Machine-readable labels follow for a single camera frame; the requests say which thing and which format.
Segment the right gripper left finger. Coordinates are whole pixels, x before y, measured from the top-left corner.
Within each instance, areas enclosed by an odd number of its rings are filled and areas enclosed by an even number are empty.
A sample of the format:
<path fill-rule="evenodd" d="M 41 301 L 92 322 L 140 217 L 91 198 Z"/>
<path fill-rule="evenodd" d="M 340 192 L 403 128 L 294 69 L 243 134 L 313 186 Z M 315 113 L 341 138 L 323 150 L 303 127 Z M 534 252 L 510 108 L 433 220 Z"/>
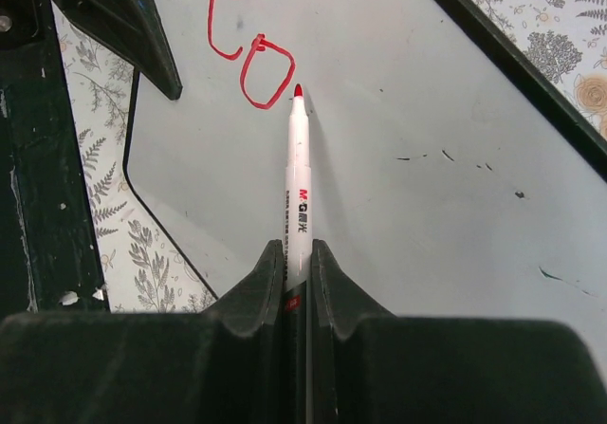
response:
<path fill-rule="evenodd" d="M 5 423 L 275 423 L 283 249 L 200 313 L 41 312 L 1 324 Z"/>

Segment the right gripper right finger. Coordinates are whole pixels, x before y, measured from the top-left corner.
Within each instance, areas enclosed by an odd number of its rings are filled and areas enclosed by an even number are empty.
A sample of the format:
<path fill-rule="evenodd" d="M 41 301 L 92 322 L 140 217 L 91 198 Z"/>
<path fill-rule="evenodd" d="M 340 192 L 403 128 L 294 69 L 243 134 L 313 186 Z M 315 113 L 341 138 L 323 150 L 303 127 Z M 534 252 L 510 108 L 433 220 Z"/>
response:
<path fill-rule="evenodd" d="M 317 423 L 602 423 L 606 388 L 564 324 L 397 316 L 315 240 Z"/>

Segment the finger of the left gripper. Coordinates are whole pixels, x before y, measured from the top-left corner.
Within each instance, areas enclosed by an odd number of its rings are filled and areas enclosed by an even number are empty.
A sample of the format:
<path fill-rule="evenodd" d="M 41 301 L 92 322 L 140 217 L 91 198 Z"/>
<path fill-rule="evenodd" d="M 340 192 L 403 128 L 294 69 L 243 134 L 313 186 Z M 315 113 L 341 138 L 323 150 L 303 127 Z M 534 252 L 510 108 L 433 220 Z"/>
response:
<path fill-rule="evenodd" d="M 120 56 L 171 100 L 183 85 L 155 0 L 53 0 L 81 32 Z"/>

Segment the red white marker pen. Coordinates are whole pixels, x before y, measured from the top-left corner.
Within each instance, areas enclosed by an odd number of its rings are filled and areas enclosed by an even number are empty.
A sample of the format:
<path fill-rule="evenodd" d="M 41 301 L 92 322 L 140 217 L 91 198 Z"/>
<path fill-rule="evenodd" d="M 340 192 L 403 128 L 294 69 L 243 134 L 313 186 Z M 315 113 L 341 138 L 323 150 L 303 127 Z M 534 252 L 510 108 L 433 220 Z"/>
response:
<path fill-rule="evenodd" d="M 294 89 L 285 167 L 284 325 L 285 423 L 305 423 L 307 411 L 307 285 L 312 254 L 312 177 L 304 91 Z"/>

